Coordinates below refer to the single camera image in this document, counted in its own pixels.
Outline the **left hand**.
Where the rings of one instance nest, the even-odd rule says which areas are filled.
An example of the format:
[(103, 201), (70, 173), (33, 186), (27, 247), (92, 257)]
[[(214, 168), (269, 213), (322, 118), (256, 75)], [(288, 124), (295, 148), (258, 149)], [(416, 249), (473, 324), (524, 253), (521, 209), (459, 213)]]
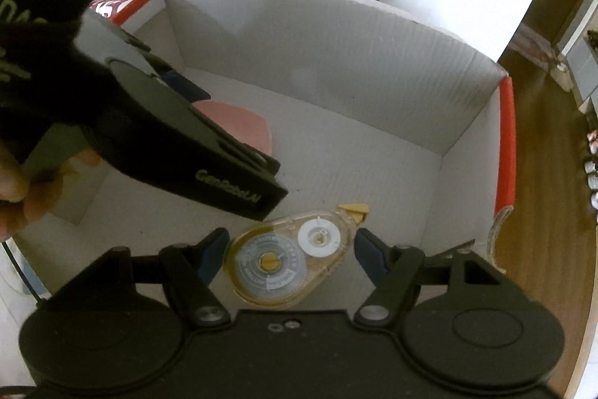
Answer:
[(65, 178), (77, 174), (72, 162), (95, 167), (101, 158), (86, 149), (57, 171), (31, 180), (16, 159), (1, 145), (1, 241), (4, 242), (30, 223), (40, 220), (59, 201)]

